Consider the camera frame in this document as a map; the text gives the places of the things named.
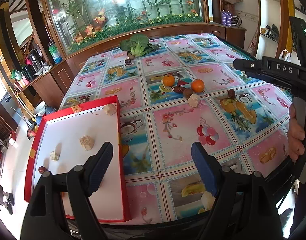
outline human hand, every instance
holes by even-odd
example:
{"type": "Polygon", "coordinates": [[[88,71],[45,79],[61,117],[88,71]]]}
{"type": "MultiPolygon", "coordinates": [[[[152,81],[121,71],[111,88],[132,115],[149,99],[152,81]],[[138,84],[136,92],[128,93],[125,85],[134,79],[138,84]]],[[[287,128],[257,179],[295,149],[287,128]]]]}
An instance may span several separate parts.
{"type": "Polygon", "coordinates": [[[295,162],[299,155],[304,154],[304,145],[301,142],[305,138],[304,129],[298,124],[295,116],[295,108],[293,104],[291,104],[289,109],[290,120],[289,120],[289,130],[287,132],[287,138],[289,141],[289,155],[290,158],[295,162]]]}

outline fish tank glass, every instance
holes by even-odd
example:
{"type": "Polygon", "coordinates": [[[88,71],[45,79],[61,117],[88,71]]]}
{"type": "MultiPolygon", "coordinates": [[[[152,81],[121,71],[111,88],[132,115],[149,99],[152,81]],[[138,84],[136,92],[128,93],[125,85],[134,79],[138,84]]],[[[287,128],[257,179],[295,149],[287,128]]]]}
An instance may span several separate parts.
{"type": "Polygon", "coordinates": [[[155,25],[203,22],[200,0],[47,0],[67,54],[155,25]]]}

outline purple can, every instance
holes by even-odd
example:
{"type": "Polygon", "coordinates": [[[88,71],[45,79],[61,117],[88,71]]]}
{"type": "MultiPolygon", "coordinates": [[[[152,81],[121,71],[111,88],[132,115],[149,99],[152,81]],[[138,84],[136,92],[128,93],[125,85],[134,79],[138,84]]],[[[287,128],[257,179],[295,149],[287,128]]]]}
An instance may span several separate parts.
{"type": "Polygon", "coordinates": [[[221,11],[222,25],[226,25],[226,11],[221,11]]]}
{"type": "Polygon", "coordinates": [[[230,11],[226,13],[226,26],[231,26],[232,14],[230,11]]]}

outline coffee maker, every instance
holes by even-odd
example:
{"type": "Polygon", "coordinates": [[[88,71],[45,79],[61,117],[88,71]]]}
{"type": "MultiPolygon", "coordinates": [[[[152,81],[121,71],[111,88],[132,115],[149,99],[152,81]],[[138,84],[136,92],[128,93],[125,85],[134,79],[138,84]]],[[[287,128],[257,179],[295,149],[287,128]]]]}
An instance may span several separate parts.
{"type": "Polygon", "coordinates": [[[28,53],[28,57],[33,63],[33,68],[35,72],[39,71],[42,68],[44,62],[40,54],[38,54],[37,49],[32,49],[28,53]]]}

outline plastic tablecloth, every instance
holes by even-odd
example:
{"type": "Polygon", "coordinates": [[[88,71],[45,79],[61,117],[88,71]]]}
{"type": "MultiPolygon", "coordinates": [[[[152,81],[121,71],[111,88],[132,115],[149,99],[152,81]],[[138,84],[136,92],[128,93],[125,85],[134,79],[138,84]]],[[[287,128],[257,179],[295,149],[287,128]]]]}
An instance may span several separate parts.
{"type": "Polygon", "coordinates": [[[288,155],[291,95],[235,70],[233,61],[247,55],[209,33],[150,42],[160,48],[130,64],[119,48],[90,57],[60,107],[118,96],[132,216],[119,224],[167,222],[212,207],[191,158],[196,141],[221,165],[244,174],[258,170],[266,177],[288,155]],[[163,86],[166,74],[186,88],[194,79],[204,81],[196,108],[163,86]],[[235,99],[228,97],[231,88],[235,99]]]}

